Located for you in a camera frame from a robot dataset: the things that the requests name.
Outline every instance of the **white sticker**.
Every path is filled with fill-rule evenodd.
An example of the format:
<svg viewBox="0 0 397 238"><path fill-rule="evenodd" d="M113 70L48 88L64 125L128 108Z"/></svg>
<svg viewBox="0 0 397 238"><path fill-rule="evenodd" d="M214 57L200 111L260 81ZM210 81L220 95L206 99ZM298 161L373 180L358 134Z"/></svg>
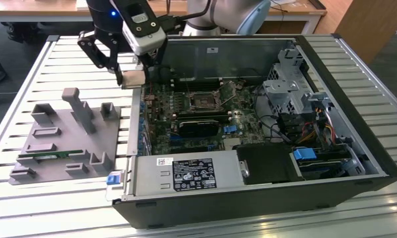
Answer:
<svg viewBox="0 0 397 238"><path fill-rule="evenodd" d="M206 49L208 54L217 53L217 52L218 52L218 48L208 48Z"/></svg>
<svg viewBox="0 0 397 238"><path fill-rule="evenodd" d="M157 165L172 165L173 158L157 158Z"/></svg>

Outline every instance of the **green circuit board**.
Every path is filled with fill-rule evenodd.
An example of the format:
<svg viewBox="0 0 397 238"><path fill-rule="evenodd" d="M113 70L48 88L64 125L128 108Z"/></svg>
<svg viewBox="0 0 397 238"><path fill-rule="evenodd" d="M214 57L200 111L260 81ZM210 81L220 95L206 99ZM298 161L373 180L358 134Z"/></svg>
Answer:
<svg viewBox="0 0 397 238"><path fill-rule="evenodd" d="M229 80L214 91L174 92L169 85L152 84L145 89L152 154L164 155L230 149L225 143L261 143L265 141L261 126L253 110L253 89L241 82ZM218 124L214 136L182 138L177 127L181 122L174 114L209 111L229 113L229 121ZM224 127L236 126L236 131L226 133Z"/></svg>

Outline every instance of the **black plastic cover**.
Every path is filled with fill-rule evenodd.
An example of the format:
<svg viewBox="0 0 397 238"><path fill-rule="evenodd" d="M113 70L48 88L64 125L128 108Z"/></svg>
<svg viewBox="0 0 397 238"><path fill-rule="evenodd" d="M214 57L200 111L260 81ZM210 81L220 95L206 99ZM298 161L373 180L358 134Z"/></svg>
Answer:
<svg viewBox="0 0 397 238"><path fill-rule="evenodd" d="M246 164L249 177L244 183L281 183L302 181L298 177L290 158L290 148L281 144L248 144L238 146L238 160Z"/></svg>

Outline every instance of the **white table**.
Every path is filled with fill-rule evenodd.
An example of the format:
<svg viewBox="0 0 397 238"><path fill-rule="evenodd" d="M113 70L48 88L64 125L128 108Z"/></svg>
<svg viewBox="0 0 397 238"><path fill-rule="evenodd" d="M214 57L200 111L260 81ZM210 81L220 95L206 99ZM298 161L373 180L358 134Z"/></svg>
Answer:
<svg viewBox="0 0 397 238"><path fill-rule="evenodd" d="M156 230L136 230L113 210L104 198L105 178L9 185L8 174L33 122L29 112L36 103L68 109L69 105L57 100L65 87L80 88L80 98L90 107L101 102L122 107L116 167L126 165L132 90L121 90L114 75L93 66L76 38L46 42L0 125L0 237L396 237L397 182L334 208ZM397 163L397 99L342 40L328 35L306 38ZM130 62L130 55L121 55L122 69L133 68ZM314 84L322 90L317 79Z"/></svg>

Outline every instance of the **barcode sticker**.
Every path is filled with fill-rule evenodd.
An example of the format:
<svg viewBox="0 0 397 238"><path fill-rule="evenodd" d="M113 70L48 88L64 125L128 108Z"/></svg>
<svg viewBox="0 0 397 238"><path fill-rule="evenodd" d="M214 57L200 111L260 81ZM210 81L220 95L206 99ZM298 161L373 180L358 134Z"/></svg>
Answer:
<svg viewBox="0 0 397 238"><path fill-rule="evenodd" d="M172 165L173 158L157 158L157 166Z"/></svg>

